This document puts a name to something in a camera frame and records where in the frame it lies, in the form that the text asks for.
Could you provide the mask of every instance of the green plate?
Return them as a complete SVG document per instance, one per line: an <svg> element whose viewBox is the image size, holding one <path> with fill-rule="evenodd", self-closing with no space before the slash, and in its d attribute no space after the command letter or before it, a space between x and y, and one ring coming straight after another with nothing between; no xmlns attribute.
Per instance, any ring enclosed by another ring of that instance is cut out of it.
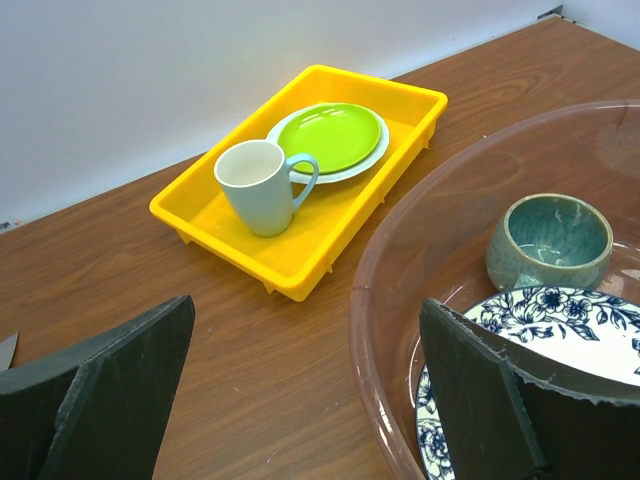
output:
<svg viewBox="0 0 640 480"><path fill-rule="evenodd" d="M364 160L380 140L378 119L367 108L351 103L327 103L293 118L280 132L278 144L287 157L309 153L320 173L346 170ZM312 173L299 163L294 170Z"/></svg>

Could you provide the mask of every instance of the ceramic cup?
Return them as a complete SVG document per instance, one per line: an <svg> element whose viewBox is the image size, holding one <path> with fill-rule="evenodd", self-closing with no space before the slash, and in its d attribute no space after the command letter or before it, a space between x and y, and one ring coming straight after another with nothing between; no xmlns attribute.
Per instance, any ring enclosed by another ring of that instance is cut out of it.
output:
<svg viewBox="0 0 640 480"><path fill-rule="evenodd" d="M501 292L536 285L595 289L612 249L611 226L598 210L568 195L540 193L509 207L485 262Z"/></svg>
<svg viewBox="0 0 640 480"><path fill-rule="evenodd" d="M313 175L302 193L293 198L289 172L301 162L311 164ZM311 155L285 158L282 148L267 140L234 145L220 155L213 170L235 213L261 237L278 235L289 226L319 174Z"/></svg>

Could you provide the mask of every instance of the brown wood surface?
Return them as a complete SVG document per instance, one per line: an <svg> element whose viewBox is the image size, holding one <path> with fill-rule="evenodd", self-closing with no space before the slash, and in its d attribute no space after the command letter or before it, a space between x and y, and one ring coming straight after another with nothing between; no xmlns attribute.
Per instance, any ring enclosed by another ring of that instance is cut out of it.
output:
<svg viewBox="0 0 640 480"><path fill-rule="evenodd" d="M400 80L447 93L449 109L431 149L305 302L268 295L148 213L181 163L0 236L0 338L20 331L15 364L187 293L196 326L154 478L388 478L347 337L372 232L434 166L484 135L570 104L640 97L640 55L551 19Z"/></svg>

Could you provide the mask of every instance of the blue floral pattern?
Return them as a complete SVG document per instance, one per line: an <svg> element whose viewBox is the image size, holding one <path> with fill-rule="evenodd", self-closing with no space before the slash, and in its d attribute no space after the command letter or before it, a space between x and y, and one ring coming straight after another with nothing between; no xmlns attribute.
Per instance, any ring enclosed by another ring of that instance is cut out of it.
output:
<svg viewBox="0 0 640 480"><path fill-rule="evenodd" d="M532 342L547 339L600 342L599 335L611 336L613 330L614 334L625 337L631 351L640 357L640 307L602 292L560 287L524 288L491 297L471 308L465 316L533 350L536 348L531 346ZM632 377L640 376L640 360L635 371L631 370ZM454 480L426 366L416 393L416 431L429 478Z"/></svg>

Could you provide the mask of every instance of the bowl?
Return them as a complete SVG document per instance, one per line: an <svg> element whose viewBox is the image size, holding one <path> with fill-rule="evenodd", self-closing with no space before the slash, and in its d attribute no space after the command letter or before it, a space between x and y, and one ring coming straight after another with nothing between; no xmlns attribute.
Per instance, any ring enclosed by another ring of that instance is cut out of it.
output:
<svg viewBox="0 0 640 480"><path fill-rule="evenodd" d="M526 195L597 208L613 229L598 290L640 301L640 100L545 113L482 140L434 170L380 224L351 293L349 344L360 399L395 478L424 478L414 398L424 360L425 297L465 311L496 292L484 255L496 222Z"/></svg>

